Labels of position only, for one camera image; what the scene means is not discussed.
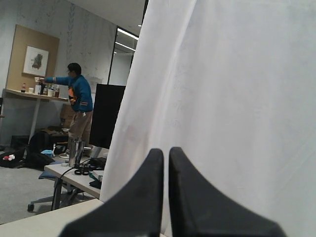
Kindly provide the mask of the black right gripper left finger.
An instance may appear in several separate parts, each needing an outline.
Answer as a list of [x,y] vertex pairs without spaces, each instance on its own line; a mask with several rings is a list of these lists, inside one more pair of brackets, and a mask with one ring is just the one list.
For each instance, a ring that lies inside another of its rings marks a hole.
[[144,162],[112,198],[67,224],[62,237],[158,237],[160,235],[164,156],[151,149]]

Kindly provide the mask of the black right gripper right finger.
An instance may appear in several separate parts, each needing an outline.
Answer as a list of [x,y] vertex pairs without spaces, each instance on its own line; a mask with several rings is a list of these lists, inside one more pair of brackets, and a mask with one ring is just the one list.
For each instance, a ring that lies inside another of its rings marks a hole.
[[169,152],[168,196],[174,237],[282,237],[280,225],[233,201],[194,167],[180,147]]

